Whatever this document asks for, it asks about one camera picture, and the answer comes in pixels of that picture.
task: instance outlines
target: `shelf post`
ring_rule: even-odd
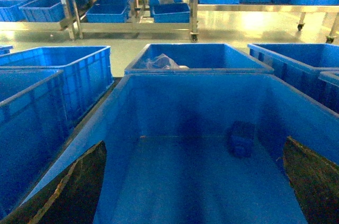
[[[65,18],[68,20],[68,32],[69,32],[69,37],[72,40],[75,40],[75,29],[74,29],[74,25],[73,25],[73,16],[70,10],[70,5],[69,5],[69,0],[61,0],[61,3],[63,5],[64,8],[64,12],[65,12]]]
[[[305,16],[306,16],[306,12],[302,12],[301,16],[300,16],[300,20],[299,20],[299,24],[298,24],[298,30],[300,31],[305,23],[304,23],[304,20],[305,20]]]
[[[76,0],[72,0],[72,4],[73,4],[73,8],[74,8],[74,13],[75,13],[75,16],[76,16],[76,24],[77,24],[77,27],[78,27],[79,37],[80,37],[80,39],[83,39],[84,35],[83,35],[82,28],[81,28],[80,14],[79,14],[79,11],[78,11],[78,7],[76,5]]]
[[[193,42],[197,42],[198,34],[198,0],[190,0],[190,31]]]

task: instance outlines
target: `gray floor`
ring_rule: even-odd
[[[228,43],[248,52],[247,44],[256,42],[323,43],[335,14],[315,13],[306,16],[306,25],[297,31],[300,13],[199,12],[199,42]],[[0,32],[0,44],[12,44],[15,50],[40,46],[110,45],[112,73],[123,70],[148,43],[189,43],[187,32],[141,34],[86,34],[83,40],[70,41],[68,32]]]

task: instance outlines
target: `bin floor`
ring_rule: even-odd
[[[307,223],[287,178],[256,141],[251,158],[225,137],[140,138],[112,223]]]

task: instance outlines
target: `stainless steel shelf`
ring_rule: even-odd
[[[189,23],[88,23],[86,18],[82,19],[81,28],[83,32],[176,32],[188,31]]]
[[[199,11],[258,11],[258,12],[339,12],[339,6],[304,6],[304,5],[216,5],[199,4]]]
[[[60,22],[40,23],[40,22],[0,22],[2,31],[35,31],[35,32],[57,32],[68,27],[68,20],[63,19]]]

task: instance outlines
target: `caster wheel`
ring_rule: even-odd
[[[327,44],[332,44],[333,41],[334,41],[334,38],[332,38],[332,37],[326,37],[326,43],[327,43]]]
[[[304,24],[298,24],[298,31],[300,32],[303,27],[304,27]]]
[[[198,42],[198,36],[197,36],[196,34],[192,34],[192,35],[191,35],[191,41],[192,41],[193,43],[197,43],[197,42]]]

